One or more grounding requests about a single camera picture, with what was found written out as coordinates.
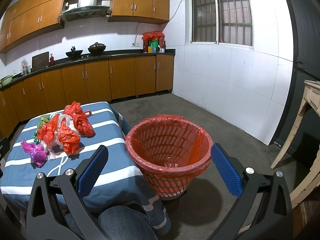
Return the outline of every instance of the trash can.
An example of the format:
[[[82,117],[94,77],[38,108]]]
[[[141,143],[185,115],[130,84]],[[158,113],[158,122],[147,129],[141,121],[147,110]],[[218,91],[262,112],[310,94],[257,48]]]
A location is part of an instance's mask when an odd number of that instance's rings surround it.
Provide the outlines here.
[[[210,164],[210,135],[181,116],[155,115],[125,137],[132,160],[162,200],[179,197]]]

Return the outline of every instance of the black countertop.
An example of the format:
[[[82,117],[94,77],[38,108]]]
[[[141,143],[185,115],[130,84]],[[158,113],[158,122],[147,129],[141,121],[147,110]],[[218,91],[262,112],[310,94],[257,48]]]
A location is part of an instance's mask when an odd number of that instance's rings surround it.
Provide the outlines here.
[[[28,77],[40,74],[42,72],[46,72],[49,70],[53,70],[56,68],[62,68],[65,66],[70,66],[70,65],[74,65],[77,63],[84,63],[84,62],[89,62],[89,61],[96,61],[96,60],[102,60],[102,59],[109,59],[109,58],[118,58],[118,57],[135,57],[135,56],[155,56],[155,55],[175,55],[175,49],[166,49],[165,53],[143,53],[142,49],[120,49],[120,50],[108,50],[108,51],[104,51],[103,54],[101,56],[91,56],[90,53],[88,54],[82,54],[80,59],[76,59],[76,60],[70,60],[70,58],[66,57],[66,58],[62,58],[62,59],[58,59],[54,61],[54,65],[53,66],[48,66],[36,71],[31,71],[31,73],[22,76],[21,73],[17,74],[16,76],[18,77],[13,77],[12,81],[1,87],[0,91],[10,87],[11,85],[22,81]]]

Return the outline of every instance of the wooden table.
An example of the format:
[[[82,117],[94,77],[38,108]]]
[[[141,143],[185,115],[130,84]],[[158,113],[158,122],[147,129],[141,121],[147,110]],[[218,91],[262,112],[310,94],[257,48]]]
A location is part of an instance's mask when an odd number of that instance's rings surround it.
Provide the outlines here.
[[[277,163],[284,156],[285,152],[288,150],[294,136],[297,133],[299,125],[305,112],[313,108],[320,117],[320,82],[314,82],[310,80],[305,80],[305,88],[303,93],[302,102],[298,111],[296,120],[291,128],[290,134],[287,137],[284,145],[282,146],[279,154],[273,161],[271,168],[273,169]],[[310,168],[309,174],[305,179],[295,188],[295,190],[290,194],[292,208],[296,207],[302,200],[304,200],[312,190],[319,186],[320,184],[320,150],[317,152],[316,159]]]

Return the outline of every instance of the range hood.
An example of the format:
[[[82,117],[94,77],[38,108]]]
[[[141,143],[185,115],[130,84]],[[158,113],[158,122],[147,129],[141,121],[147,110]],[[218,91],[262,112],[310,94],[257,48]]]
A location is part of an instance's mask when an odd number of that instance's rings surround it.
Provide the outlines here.
[[[97,0],[79,0],[76,8],[69,8],[61,15],[63,21],[73,21],[93,17],[105,17],[111,14],[110,6],[97,5]]]

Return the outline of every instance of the concrete floor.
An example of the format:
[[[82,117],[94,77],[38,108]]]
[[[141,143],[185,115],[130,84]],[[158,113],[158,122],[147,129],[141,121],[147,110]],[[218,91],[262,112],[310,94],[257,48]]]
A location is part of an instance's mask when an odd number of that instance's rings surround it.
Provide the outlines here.
[[[289,191],[304,179],[308,170],[289,155],[272,170],[270,165],[279,152],[276,145],[266,146],[251,135],[229,124],[208,111],[173,94],[163,94],[113,103],[133,127],[142,119],[155,114],[172,114],[203,127],[225,151],[236,157],[244,167],[252,167],[262,174],[282,171]],[[252,211],[244,225],[249,224],[258,208],[261,196],[256,198]],[[172,227],[166,236],[160,239],[206,239],[221,223],[236,197],[231,195],[221,179],[214,164],[200,176],[193,179],[188,193],[181,197],[180,207],[169,213]]]

